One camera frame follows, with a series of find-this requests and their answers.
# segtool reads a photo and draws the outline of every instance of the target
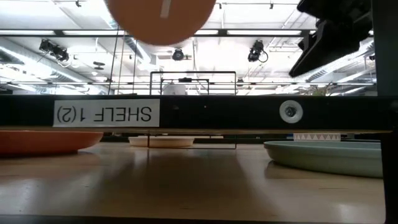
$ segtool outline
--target wooden table surface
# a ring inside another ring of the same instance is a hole
[[[277,165],[262,145],[101,143],[75,155],[0,159],[0,215],[10,214],[383,223],[384,192],[381,179]]]

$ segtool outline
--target white label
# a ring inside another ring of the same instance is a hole
[[[56,128],[159,127],[160,99],[56,100]]]
[[[163,0],[162,9],[160,10],[160,18],[167,19],[169,17],[171,5],[172,0]]]

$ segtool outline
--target orange plate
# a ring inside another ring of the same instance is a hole
[[[119,25],[147,44],[184,41],[205,25],[216,0],[108,0]]]
[[[103,133],[0,131],[0,155],[61,154],[97,144]]]

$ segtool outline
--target round bolt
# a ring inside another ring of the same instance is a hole
[[[287,115],[288,117],[293,118],[293,117],[296,115],[296,113],[297,113],[297,109],[294,108],[294,107],[292,107],[292,106],[288,106],[288,107],[285,109],[285,113],[286,113],[286,115]]]

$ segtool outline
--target light green plate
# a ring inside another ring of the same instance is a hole
[[[382,178],[380,143],[273,141],[265,142],[264,147],[271,159],[286,166]]]

